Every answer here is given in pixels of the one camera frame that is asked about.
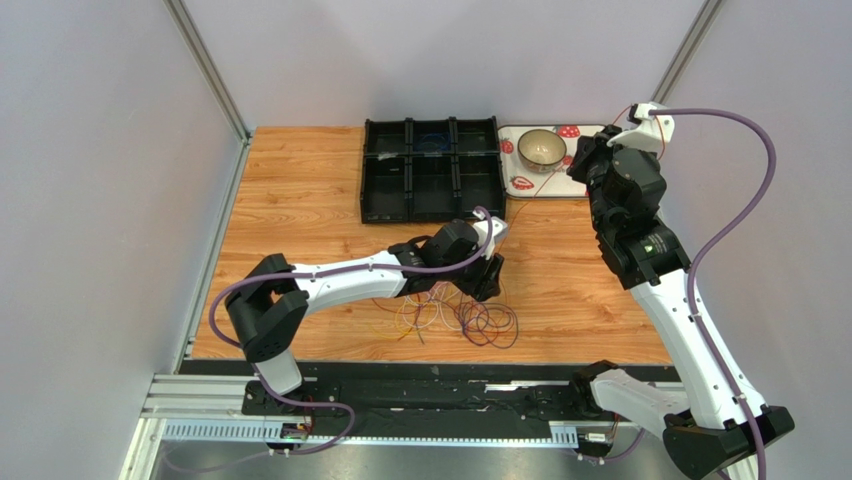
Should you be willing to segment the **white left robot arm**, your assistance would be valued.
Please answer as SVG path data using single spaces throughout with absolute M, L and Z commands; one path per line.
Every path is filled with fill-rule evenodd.
M 305 318 L 362 300 L 425 293 L 438 283 L 488 300 L 499 293 L 504 259 L 496 246 L 508 231 L 498 217 L 453 220 L 432 236 L 356 260 L 308 265 L 269 255 L 216 299 L 225 304 L 247 362 L 273 392 L 287 394 L 303 382 L 291 345 Z

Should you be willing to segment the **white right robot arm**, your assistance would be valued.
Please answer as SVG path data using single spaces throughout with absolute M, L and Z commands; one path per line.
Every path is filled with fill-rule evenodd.
M 678 469 L 703 479 L 793 431 L 782 406 L 769 405 L 728 351 L 698 294 L 694 267 L 660 219 L 666 191 L 657 156 L 615 143 L 608 126 L 578 140 L 569 176 L 585 185 L 602 258 L 642 307 L 683 385 L 662 391 L 602 360 L 571 379 L 571 403 L 588 418 L 613 413 L 659 438 Z

